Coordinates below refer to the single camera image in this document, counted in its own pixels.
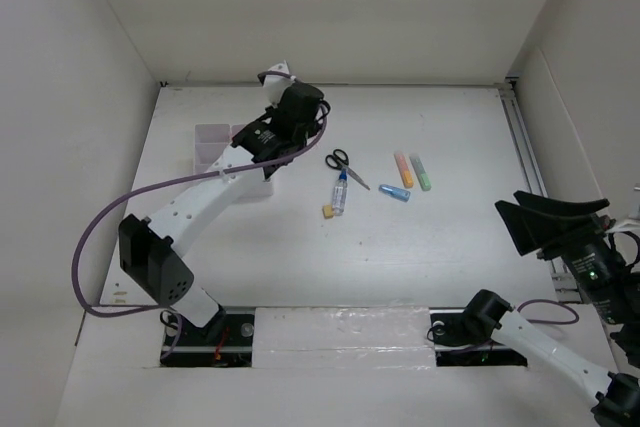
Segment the black handled scissors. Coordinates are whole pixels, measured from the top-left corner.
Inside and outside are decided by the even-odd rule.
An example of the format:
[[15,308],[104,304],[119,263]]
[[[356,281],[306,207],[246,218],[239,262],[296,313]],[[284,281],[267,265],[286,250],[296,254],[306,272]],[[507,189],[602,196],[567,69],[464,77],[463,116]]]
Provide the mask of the black handled scissors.
[[354,179],[360,186],[370,191],[370,186],[350,167],[348,154],[342,149],[334,149],[325,156],[325,164],[337,171],[344,171],[349,177]]

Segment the yellow eraser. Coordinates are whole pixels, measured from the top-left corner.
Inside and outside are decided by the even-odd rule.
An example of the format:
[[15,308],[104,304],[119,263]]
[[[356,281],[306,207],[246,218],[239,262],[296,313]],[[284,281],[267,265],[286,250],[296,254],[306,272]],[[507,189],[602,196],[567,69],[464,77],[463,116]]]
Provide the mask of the yellow eraser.
[[334,211],[331,205],[324,205],[322,207],[322,213],[325,219],[330,219],[334,217]]

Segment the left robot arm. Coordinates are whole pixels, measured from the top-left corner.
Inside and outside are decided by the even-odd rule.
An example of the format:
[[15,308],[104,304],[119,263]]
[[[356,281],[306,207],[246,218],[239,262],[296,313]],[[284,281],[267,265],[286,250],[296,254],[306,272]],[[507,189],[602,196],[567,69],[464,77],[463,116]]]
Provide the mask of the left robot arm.
[[186,253],[227,207],[290,163],[321,131],[329,110],[321,90],[293,82],[278,102],[236,133],[209,168],[211,179],[144,219],[130,214],[121,221],[121,269],[159,306],[176,311],[199,342],[220,337],[225,310],[197,285]]

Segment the blue correction tape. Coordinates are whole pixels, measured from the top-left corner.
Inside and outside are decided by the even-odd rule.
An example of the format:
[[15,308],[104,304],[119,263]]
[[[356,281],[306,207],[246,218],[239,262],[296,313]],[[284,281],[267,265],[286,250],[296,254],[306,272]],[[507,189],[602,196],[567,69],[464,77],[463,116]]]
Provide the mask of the blue correction tape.
[[411,192],[409,190],[387,184],[380,184],[378,190],[384,195],[401,202],[408,202],[411,196]]

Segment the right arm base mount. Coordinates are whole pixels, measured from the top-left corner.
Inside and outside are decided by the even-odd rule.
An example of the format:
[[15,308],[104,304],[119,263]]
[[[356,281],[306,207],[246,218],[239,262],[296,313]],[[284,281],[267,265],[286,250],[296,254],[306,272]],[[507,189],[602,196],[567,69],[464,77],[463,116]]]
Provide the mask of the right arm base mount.
[[436,310],[426,340],[433,344],[437,367],[527,367],[527,359],[490,339],[474,338],[461,325],[461,310]]

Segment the clear glue bottle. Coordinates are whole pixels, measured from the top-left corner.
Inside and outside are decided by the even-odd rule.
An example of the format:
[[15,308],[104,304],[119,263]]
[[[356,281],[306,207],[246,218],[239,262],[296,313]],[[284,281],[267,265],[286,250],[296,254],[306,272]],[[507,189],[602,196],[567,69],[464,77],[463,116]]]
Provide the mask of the clear glue bottle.
[[335,216],[341,216],[344,213],[347,189],[347,173],[342,170],[333,188],[331,207]]

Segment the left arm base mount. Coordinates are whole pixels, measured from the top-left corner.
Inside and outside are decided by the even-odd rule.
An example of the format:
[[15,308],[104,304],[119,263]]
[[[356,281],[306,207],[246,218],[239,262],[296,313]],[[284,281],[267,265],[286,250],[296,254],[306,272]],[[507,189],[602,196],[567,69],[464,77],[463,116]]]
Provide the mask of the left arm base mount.
[[212,340],[205,340],[198,329],[178,319],[173,312],[162,311],[164,327],[160,364],[175,368],[249,368],[252,366],[255,333],[255,308],[230,308],[221,329]]

